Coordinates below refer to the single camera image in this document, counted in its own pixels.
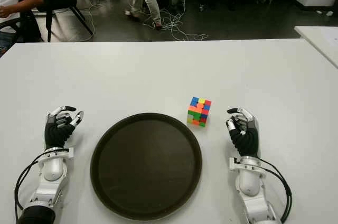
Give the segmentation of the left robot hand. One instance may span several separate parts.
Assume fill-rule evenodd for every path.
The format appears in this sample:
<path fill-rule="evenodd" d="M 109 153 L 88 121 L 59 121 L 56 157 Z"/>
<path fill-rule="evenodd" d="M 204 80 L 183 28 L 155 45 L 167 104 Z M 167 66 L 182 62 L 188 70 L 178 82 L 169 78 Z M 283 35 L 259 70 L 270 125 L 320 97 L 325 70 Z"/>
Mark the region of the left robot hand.
<path fill-rule="evenodd" d="M 66 141 L 84 117 L 84 112 L 80 111 L 72 118 L 70 112 L 76 110 L 71 106 L 60 106 L 47 115 L 44 129 L 45 150 L 64 148 Z"/>

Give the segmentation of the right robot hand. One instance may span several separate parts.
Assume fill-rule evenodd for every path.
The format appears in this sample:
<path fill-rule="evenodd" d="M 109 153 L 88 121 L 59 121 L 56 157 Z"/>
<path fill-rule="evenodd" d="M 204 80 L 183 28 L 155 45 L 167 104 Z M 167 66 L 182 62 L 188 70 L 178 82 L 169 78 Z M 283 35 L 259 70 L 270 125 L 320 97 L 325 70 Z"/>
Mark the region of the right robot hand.
<path fill-rule="evenodd" d="M 244 108 L 227 110 L 231 117 L 226 121 L 230 139 L 240 156 L 259 158 L 259 130 L 254 115 Z"/>

